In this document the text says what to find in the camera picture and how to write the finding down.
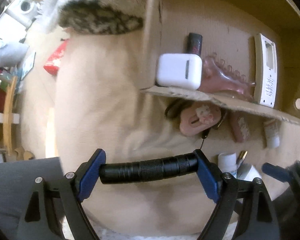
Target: white bottle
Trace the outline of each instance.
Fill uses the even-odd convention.
[[[221,153],[218,155],[218,167],[222,172],[229,172],[237,178],[237,154]]]
[[[265,129],[267,148],[277,148],[280,145],[279,130],[276,119],[263,123]]]

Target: metal screw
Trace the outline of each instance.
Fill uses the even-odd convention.
[[[231,174],[229,172],[224,172],[222,173],[222,176],[225,178],[225,179],[231,179]]]
[[[35,179],[35,182],[36,183],[40,183],[42,181],[42,178],[41,177],[37,177],[36,179]]]
[[[74,177],[74,173],[73,172],[68,172],[67,174],[66,174],[66,178],[67,179],[72,179]]]
[[[260,178],[255,178],[255,180],[256,180],[256,183],[258,183],[258,184],[262,183],[262,179],[260,179]]]

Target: round hole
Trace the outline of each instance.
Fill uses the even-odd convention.
[[[300,110],[300,98],[297,98],[294,104],[296,106],[296,109]]]
[[[20,6],[21,10],[24,12],[28,11],[31,8],[31,4],[28,1],[23,1]]]

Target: black cylindrical grip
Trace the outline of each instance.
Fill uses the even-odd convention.
[[[188,153],[141,162],[103,164],[99,177],[103,184],[145,182],[182,176],[197,169],[195,154]]]

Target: pink plastic item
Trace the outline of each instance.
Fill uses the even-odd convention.
[[[217,54],[207,56],[202,63],[202,79],[199,91],[215,93],[219,91],[230,92],[231,96],[246,101],[253,101],[250,94],[255,82],[246,82],[246,76],[240,75],[238,70],[232,71],[232,66],[225,66],[225,61],[215,60]]]
[[[220,107],[210,102],[194,102],[191,107],[182,110],[180,118],[181,133],[193,136],[218,123],[221,111]]]
[[[249,136],[250,131],[248,124],[241,112],[230,112],[229,121],[232,132],[236,142],[245,142]]]

